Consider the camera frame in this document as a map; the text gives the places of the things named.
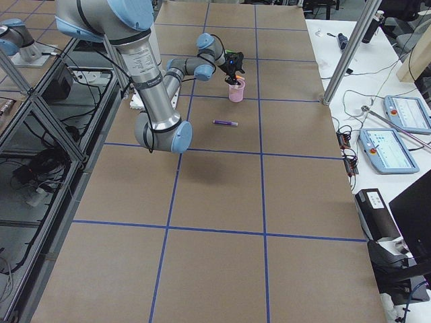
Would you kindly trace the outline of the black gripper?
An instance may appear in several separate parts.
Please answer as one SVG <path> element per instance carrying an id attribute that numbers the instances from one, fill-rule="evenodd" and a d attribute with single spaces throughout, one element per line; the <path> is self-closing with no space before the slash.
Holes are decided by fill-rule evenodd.
<path id="1" fill-rule="evenodd" d="M 243 52 L 226 51 L 224 58 L 226 75 L 229 76 L 225 78 L 225 82 L 231 84 L 232 79 L 230 77 L 234 77 L 237 71 L 241 74 L 245 74 L 245 71 L 242 68 L 244 54 Z M 237 76 L 235 77 L 235 85 L 240 85 L 240 79 Z"/>

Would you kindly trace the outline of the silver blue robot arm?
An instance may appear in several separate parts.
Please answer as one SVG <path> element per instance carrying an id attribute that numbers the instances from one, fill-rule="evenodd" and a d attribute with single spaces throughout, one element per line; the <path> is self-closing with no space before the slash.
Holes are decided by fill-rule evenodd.
<path id="1" fill-rule="evenodd" d="M 216 35 L 202 33 L 196 57 L 172 59 L 162 72 L 153 51 L 157 42 L 151 39 L 151 1 L 58 1 L 55 17 L 60 32 L 90 42 L 107 40 L 119 52 L 145 108 L 137 117 L 135 138 L 149 150 L 183 153 L 189 148 L 191 123 L 171 103 L 186 76 L 208 81 L 221 69 L 226 83 L 237 85 L 236 74 L 244 71 L 242 52 L 226 50 Z"/>

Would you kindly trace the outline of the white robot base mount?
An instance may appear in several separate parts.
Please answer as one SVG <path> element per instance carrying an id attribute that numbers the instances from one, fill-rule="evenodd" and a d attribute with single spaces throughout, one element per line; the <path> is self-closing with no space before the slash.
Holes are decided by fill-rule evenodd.
<path id="1" fill-rule="evenodd" d="M 178 86 L 176 89 L 174 89 L 173 87 L 169 87 L 167 89 L 166 97 L 169 99 L 170 105 L 174 110 L 177 106 L 179 92 L 180 86 Z M 146 110 L 146 108 L 148 107 L 147 104 L 149 104 L 150 108 L 154 108 L 157 104 L 163 104 L 166 101 L 164 97 L 165 95 L 159 96 L 154 92 L 148 92 L 147 94 L 144 94 L 143 91 L 139 92 L 135 89 L 130 101 L 130 108 L 136 110 Z"/>

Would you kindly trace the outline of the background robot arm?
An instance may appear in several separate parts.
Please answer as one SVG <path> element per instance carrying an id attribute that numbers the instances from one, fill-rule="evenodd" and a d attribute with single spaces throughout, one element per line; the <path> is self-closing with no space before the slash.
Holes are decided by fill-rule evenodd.
<path id="1" fill-rule="evenodd" d="M 18 67 L 41 67 L 51 56 L 51 47 L 39 44 L 19 18 L 1 21 L 1 50 Z"/>

